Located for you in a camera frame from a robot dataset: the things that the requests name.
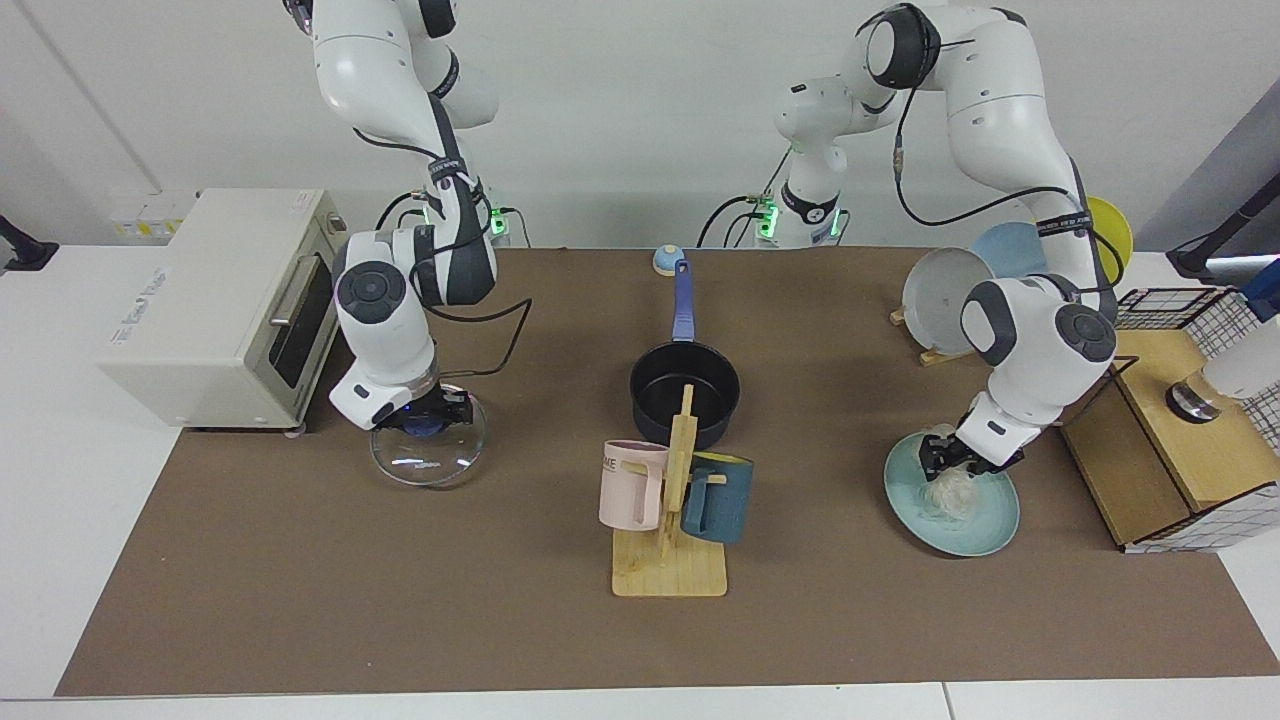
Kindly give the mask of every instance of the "white plate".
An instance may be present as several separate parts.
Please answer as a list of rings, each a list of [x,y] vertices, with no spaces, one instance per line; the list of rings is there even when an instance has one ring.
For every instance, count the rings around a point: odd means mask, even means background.
[[[960,328],[960,311],[969,291],[995,277],[982,258],[963,247],[940,247],[922,258],[902,287],[906,329],[915,342],[941,355],[973,350]]]

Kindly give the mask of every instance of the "wooden box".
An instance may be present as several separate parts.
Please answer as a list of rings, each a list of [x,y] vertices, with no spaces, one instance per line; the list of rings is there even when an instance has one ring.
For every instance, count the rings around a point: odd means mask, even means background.
[[[1183,331],[1119,334],[1119,355],[1140,360],[1062,429],[1116,543],[1134,550],[1181,533],[1202,542],[1165,548],[1211,550],[1270,525],[1275,514],[1260,515],[1266,506],[1251,496],[1276,495],[1280,456],[1244,410],[1235,406],[1194,425],[1165,404],[1169,386],[1204,365],[1192,337]],[[1224,515],[1233,505],[1251,512]],[[1206,520],[1213,523],[1204,533],[1189,533]]]

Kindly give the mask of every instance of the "brown table mat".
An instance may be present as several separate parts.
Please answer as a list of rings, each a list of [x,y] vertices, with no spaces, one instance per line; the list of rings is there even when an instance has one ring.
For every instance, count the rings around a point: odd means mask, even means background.
[[[1012,470],[1002,552],[943,557],[884,498],[902,436],[955,421],[987,377],[923,369],[888,324],[918,250],[699,252],[699,340],[737,366],[718,450],[756,461],[719,600],[609,593],[600,446],[636,437],[630,365],[669,333],[672,286],[634,251],[500,254],[480,311],[532,296],[476,480],[397,486],[325,391],[311,434],[183,433],[60,696],[344,693],[1280,671],[1212,555],[1125,557],[1056,432]],[[506,324],[433,319],[444,368],[486,368]]]

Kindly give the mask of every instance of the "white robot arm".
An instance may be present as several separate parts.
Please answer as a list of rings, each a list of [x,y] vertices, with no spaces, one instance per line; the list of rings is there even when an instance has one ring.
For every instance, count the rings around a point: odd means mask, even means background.
[[[929,479],[948,468],[1004,468],[1093,386],[1116,343],[1115,296],[1084,188],[1050,126],[1039,58],[1021,17],[937,1],[891,5],[858,29],[840,76],[792,87],[776,115],[796,155],[774,240],[805,247],[829,236],[846,169],[835,138],[896,122],[902,90],[946,94],[956,165],[1021,200],[1048,261],[1044,275],[974,288],[961,325],[995,370],[956,433],[922,445]],[[901,168],[899,136],[899,179]]]
[[[356,361],[329,398],[364,429],[468,421],[466,398],[440,391],[424,307],[479,302],[497,282],[488,213],[477,211],[488,200],[453,135],[493,119],[497,95],[438,41],[454,27],[451,0],[284,5],[312,37],[329,108],[367,142],[422,155],[434,191],[422,193],[431,223],[356,233],[338,254],[334,301]]]

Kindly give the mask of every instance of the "oven window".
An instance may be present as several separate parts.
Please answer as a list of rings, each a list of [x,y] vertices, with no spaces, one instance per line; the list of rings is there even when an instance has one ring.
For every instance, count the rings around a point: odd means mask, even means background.
[[[320,328],[324,325],[325,315],[333,300],[333,277],[329,268],[321,259],[311,282],[307,283],[306,300],[298,311],[297,320],[287,328],[280,328],[275,333],[275,342],[271,345],[271,366],[292,389],[297,389],[302,379],[302,369],[311,356]]]

